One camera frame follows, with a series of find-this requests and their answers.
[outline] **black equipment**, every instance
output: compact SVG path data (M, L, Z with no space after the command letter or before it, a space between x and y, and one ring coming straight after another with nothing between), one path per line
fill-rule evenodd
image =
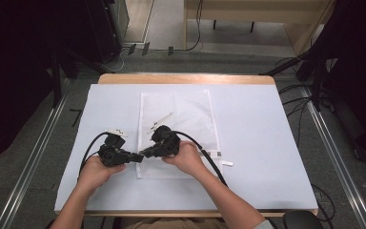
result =
M176 133L172 133L171 128L167 126L162 125L158 127L153 133L151 140L155 144L139 152L139 154L148 158L151 156L171 156L179 153L180 138Z
M105 166L112 167L124 163L142 162L144 156L121 149L125 142L126 141L119 135L109 134L108 137L106 137L105 143L100 146L98 152L101 161Z

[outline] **left hand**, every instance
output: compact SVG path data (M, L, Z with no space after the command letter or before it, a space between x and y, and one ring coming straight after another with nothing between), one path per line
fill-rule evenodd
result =
M100 156L92 156L82 169L75 188L91 196L96 188L106 182L111 175L119 173L125 168L124 164L106 167L100 161Z

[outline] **floor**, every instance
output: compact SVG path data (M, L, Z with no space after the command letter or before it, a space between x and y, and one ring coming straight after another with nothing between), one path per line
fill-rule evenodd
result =
M233 25L230 22L217 22L217 30L213 31L212 22L203 21L200 28L203 41L193 52L167 55L166 52L156 51L169 46L175 49L183 47L182 31L179 29L182 22L179 22L177 16L180 12L179 4L178 1L154 0L152 16L149 22L145 22L148 27L144 32L144 41L137 43L137 47L142 47L144 43L150 42L149 52L146 55L142 55L140 50L133 54L122 52L119 58L106 66L118 73L258 74L273 69L285 61L285 57L295 56L279 24L257 22L254 32L249 33L250 24L247 23ZM188 47L195 43L197 36L197 27L193 21L189 28ZM299 84L295 79L297 67L274 77L278 90ZM10 148L0 155L0 228L44 228L49 221L55 219L53 204L77 135L77 111L83 110L89 86L96 83L99 77L98 73L84 66L78 68L81 70L78 79L63 78L64 98L61 106L54 110L51 108L50 94ZM301 88L294 88L280 97L284 103L306 96L306 93ZM286 113L290 113L297 104L283 105ZM53 121L52 126L46 125L48 119ZM366 207L366 163L354 157L352 144L336 115L330 109L323 109L320 114L316 114L312 106L308 105L303 115L298 112L288 119L295 139L300 136L298 149L309 179L318 187L314 188L316 200L329 216L334 215L334 228L366 228L366 215L362 216L353 205L354 200L358 200L353 197L357 195ZM322 138L328 134L318 125L322 124L322 120L323 125L320 126L327 127L335 147ZM47 134L48 138L41 148L35 149L36 143L44 138L43 134ZM336 154L347 169L346 173L339 170L342 165L336 163ZM28 167L31 159L36 162L34 167ZM22 179L25 168L29 168L25 171L29 179ZM351 188L356 192L348 191L350 185L345 183L344 176L351 178ZM8 202L14 203L13 208L6 208ZM86 217L86 228L99 228L101 220L98 217ZM284 228L281 219L272 220L278 228ZM112 228L111 224L112 220L108 219L104 228ZM322 224L324 228L330 228L327 222L322 221Z

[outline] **white table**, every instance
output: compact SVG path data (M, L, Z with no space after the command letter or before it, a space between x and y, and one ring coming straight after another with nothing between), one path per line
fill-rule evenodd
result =
M98 85L91 85L54 211L62 209L76 184L82 156L98 134L122 129L129 134L123 149L136 152L141 93L188 89L211 93L221 152L234 163L224 167L224 178L234 192L265 217L295 209L317 213L273 79L213 74L102 75ZM91 152L103 141L99 138ZM133 163L96 191L86 215L220 217L195 179L138 179Z

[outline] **right hand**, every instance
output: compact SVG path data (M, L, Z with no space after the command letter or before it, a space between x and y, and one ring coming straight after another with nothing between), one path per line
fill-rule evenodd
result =
M198 154L197 147L191 141L181 140L179 153L176 156L163 156L162 160L168 164L175 165L183 173L193 177L208 171Z

